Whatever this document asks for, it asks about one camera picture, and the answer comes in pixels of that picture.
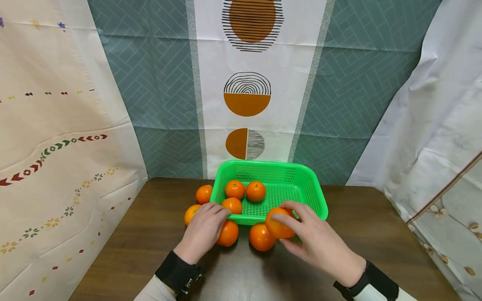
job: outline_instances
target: white curtain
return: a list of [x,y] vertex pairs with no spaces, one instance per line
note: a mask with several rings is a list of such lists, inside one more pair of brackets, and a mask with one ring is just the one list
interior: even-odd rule
[[0,6],[0,300],[67,300],[147,180],[80,2]]
[[380,189],[459,295],[482,298],[482,2],[444,0],[347,185]]

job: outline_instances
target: basket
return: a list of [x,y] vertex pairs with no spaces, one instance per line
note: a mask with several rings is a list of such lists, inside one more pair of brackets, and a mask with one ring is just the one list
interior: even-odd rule
[[273,207],[285,200],[310,206],[323,220],[328,217],[328,207],[315,173],[301,164],[263,161],[227,161],[217,170],[211,202],[221,204],[226,199],[224,188],[231,180],[239,180],[246,187],[252,181],[260,181],[266,187],[265,199],[259,203],[246,198],[241,200],[242,213],[231,214],[228,219],[240,225],[264,222]]

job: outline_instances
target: wooden table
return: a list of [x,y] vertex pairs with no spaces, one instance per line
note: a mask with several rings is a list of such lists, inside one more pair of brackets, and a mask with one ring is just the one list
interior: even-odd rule
[[[80,282],[71,301],[131,301],[184,233],[184,211],[208,180],[148,181]],[[385,196],[374,188],[324,186],[328,222],[361,256],[371,260],[418,300],[459,300]],[[215,246],[200,262],[207,268],[183,300],[336,301],[333,280],[288,253],[281,244],[260,254],[238,242]]]

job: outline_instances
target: hand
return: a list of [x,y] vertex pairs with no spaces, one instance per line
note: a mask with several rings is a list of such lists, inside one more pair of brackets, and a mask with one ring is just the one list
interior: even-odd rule
[[230,210],[214,202],[202,205],[187,226],[181,242],[174,248],[174,253],[189,264],[197,264],[216,243],[230,214]]
[[284,201],[280,207],[293,209],[300,217],[300,221],[279,213],[271,217],[290,227],[303,242],[297,245],[290,240],[280,239],[286,249],[330,274],[341,285],[348,288],[354,286],[363,275],[366,260],[350,250],[333,228],[308,205]]

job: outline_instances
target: tangerine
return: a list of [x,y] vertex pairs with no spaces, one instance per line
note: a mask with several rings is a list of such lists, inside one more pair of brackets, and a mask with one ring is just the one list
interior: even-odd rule
[[229,181],[224,187],[224,193],[227,197],[235,197],[237,199],[242,199],[244,196],[244,185],[238,180]]
[[230,247],[238,239],[239,232],[239,227],[233,220],[226,220],[216,243],[224,247]]
[[295,232],[284,224],[280,223],[279,221],[272,220],[271,216],[273,215],[273,213],[280,213],[293,218],[295,216],[293,212],[284,208],[274,207],[268,212],[268,215],[266,216],[266,228],[268,229],[268,232],[273,235],[274,238],[293,238],[295,236]]
[[211,193],[213,193],[213,187],[211,185],[203,185],[196,191],[196,200],[201,205],[206,204],[211,199]]
[[232,214],[241,214],[242,212],[242,203],[240,200],[238,200],[235,197],[230,197],[225,199],[222,203],[221,206],[223,206],[226,209],[231,210]]
[[249,230],[249,241],[256,250],[265,252],[274,246],[276,240],[269,233],[265,223],[260,222]]
[[196,205],[192,205],[186,210],[186,213],[184,213],[184,223],[186,224],[186,226],[189,225],[192,218],[194,217],[194,214],[196,214],[199,208],[201,208],[201,205],[196,204]]
[[263,183],[253,181],[246,186],[246,197],[253,202],[261,202],[266,196],[266,187]]

